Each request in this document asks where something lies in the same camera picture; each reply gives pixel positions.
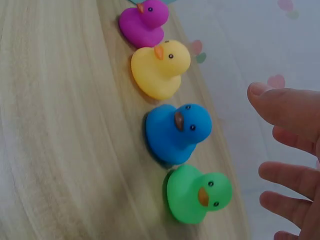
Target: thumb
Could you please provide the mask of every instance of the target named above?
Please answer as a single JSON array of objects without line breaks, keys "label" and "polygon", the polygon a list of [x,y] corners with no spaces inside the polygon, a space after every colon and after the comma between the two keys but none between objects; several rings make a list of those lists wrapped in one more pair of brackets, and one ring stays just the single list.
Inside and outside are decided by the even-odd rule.
[{"label": "thumb", "polygon": [[268,123],[316,143],[320,134],[320,92],[291,88],[273,89],[255,82],[247,96]]}]

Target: heart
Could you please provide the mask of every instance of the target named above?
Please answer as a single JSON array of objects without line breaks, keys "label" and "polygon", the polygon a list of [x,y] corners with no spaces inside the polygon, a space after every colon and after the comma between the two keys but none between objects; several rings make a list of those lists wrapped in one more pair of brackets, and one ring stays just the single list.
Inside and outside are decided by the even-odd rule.
[{"label": "heart", "polygon": [[290,19],[296,20],[299,18],[299,12],[297,10],[289,11],[286,13],[286,16]]},{"label": "heart", "polygon": [[203,52],[203,53],[199,54],[198,56],[196,56],[195,58],[196,58],[196,62],[198,64],[202,64],[206,60],[207,54],[205,52]]},{"label": "heart", "polygon": [[278,6],[286,12],[291,12],[294,9],[292,0],[278,0]]},{"label": "heart", "polygon": [[268,79],[268,85],[274,89],[283,89],[286,86],[286,80],[281,74],[271,76]]},{"label": "heart", "polygon": [[199,55],[202,52],[203,44],[200,40],[195,40],[193,43],[191,43],[191,48],[193,54]]}]

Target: orange beak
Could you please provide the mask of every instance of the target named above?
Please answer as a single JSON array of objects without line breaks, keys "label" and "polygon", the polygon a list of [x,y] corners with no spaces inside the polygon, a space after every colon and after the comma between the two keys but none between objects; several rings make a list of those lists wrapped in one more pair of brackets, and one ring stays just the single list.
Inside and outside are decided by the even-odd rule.
[{"label": "orange beak", "polygon": [[162,46],[155,46],[154,47],[154,54],[159,60],[164,59],[164,48]]},{"label": "orange beak", "polygon": [[209,205],[209,196],[204,187],[201,187],[198,191],[198,201],[204,207]]},{"label": "orange beak", "polygon": [[142,13],[142,14],[144,13],[144,5],[143,4],[138,3],[136,5],[136,8],[139,10],[140,13]]}]

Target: toy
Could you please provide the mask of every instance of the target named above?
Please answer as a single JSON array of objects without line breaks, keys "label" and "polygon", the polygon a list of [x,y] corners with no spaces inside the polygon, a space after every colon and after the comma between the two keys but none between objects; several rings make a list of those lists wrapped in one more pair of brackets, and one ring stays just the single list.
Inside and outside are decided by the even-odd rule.
[{"label": "toy", "polygon": [[198,224],[207,212],[226,207],[232,199],[232,185],[222,173],[203,174],[191,165],[182,165],[167,182],[167,201],[180,222]]},{"label": "toy", "polygon": [[146,117],[145,135],[150,150],[164,163],[179,165],[186,162],[197,146],[211,133],[208,111],[197,104],[176,109],[164,104]]},{"label": "toy", "polygon": [[181,74],[189,68],[191,57],[180,42],[171,40],[154,47],[138,49],[131,59],[131,71],[140,87],[151,98],[171,98],[181,84]]},{"label": "toy", "polygon": [[136,48],[158,45],[165,36],[162,29],[169,18],[168,6],[160,0],[146,0],[128,8],[119,17],[119,27]]}]

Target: pink rubber duck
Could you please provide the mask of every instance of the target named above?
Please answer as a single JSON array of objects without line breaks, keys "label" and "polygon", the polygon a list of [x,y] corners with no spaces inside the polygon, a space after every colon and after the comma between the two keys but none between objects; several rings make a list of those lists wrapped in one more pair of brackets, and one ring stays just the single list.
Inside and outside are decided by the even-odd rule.
[{"label": "pink rubber duck", "polygon": [[126,39],[136,48],[153,48],[165,36],[162,29],[169,18],[168,6],[160,0],[146,0],[136,8],[128,8],[119,18],[119,27]]}]

